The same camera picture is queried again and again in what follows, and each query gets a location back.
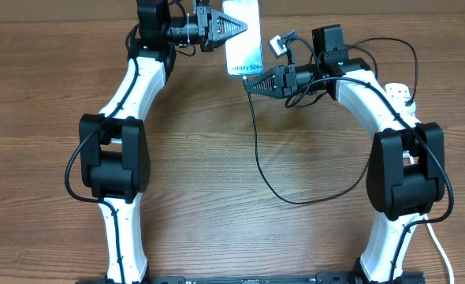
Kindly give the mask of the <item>black Galaxy smartphone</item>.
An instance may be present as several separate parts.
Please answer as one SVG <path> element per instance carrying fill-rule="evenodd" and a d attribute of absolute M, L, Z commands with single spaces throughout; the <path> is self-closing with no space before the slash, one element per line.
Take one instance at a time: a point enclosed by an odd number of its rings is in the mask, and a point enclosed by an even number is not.
<path fill-rule="evenodd" d="M 230 76 L 263 72 L 262 37 L 258 0 L 223 1 L 222 12 L 247 25 L 247 29 L 225 42 L 225 59 Z"/>

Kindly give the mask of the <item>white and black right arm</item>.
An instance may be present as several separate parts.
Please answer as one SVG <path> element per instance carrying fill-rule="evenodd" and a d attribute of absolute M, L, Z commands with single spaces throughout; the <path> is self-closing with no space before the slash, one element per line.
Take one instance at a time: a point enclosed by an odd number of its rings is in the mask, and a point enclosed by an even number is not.
<path fill-rule="evenodd" d="M 296 107 L 309 92 L 330 95 L 346 107 L 372 140 L 361 174 L 376 215 L 365 251 L 352 272 L 320 272 L 318 282 L 422 283 L 420 272 L 402 265 L 417 226 L 431 225 L 429 212 L 453 199 L 445 172 L 444 134 L 415 115 L 415 93 L 402 84 L 380 85 L 375 68 L 351 58 L 340 25 L 316 28 L 309 44 L 313 62 L 279 65 L 244 81 L 249 95 L 283 99 Z"/>

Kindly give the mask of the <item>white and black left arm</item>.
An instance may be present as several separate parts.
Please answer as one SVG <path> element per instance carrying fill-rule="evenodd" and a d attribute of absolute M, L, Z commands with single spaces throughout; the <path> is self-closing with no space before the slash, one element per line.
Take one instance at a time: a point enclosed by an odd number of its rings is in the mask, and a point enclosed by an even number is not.
<path fill-rule="evenodd" d="M 112 99 L 98 114 L 84 114 L 80 144 L 71 160 L 80 160 L 89 203 L 102 212 L 109 265 L 103 283 L 145 283 L 148 260 L 143 250 L 140 205 L 151 174 L 144 122 L 165 87 L 182 47 L 211 52 L 231 39 L 257 34 L 256 7 L 237 14 L 195 1 L 193 12 L 173 17 L 169 1 L 139 1 L 139 22 L 127 34 L 128 68 Z"/>

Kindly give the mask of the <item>white USB charger plug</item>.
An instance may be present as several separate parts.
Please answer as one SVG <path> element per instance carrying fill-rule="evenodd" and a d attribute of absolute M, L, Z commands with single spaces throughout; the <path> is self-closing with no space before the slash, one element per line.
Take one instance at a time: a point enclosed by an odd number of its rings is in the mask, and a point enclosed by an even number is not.
<path fill-rule="evenodd" d="M 414 117 L 416 111 L 416 103 L 414 101 L 408 100 L 406 102 L 401 103 L 403 113 L 409 116 Z"/>

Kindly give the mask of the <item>white power strip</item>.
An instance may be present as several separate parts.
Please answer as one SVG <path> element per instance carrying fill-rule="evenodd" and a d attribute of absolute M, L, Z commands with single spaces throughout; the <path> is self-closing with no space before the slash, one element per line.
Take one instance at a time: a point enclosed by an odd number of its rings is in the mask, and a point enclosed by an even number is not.
<path fill-rule="evenodd" d="M 416 116 L 412 117 L 403 113 L 401 103 L 411 99 L 411 94 L 407 85 L 401 83 L 389 83 L 385 85 L 385 92 L 386 99 L 410 127 L 414 127 L 420 122 Z"/>

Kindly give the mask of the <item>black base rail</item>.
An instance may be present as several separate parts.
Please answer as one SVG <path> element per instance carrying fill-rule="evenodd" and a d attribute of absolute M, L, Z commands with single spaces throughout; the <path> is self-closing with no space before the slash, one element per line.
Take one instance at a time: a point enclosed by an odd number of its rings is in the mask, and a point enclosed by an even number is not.
<path fill-rule="evenodd" d="M 81 284 L 107 284 L 115 283 L 107 279 L 79 281 Z M 377 283 L 367 282 L 360 276 L 350 272 L 318 272 L 313 275 L 285 275 L 265 277 L 238 277 L 238 278 L 189 278 L 184 277 L 157 277 L 146 278 L 142 282 L 146 284 L 347 284 L 347 283 Z M 393 283 L 399 284 L 422 284 L 426 280 L 422 272 L 405 273 Z"/>

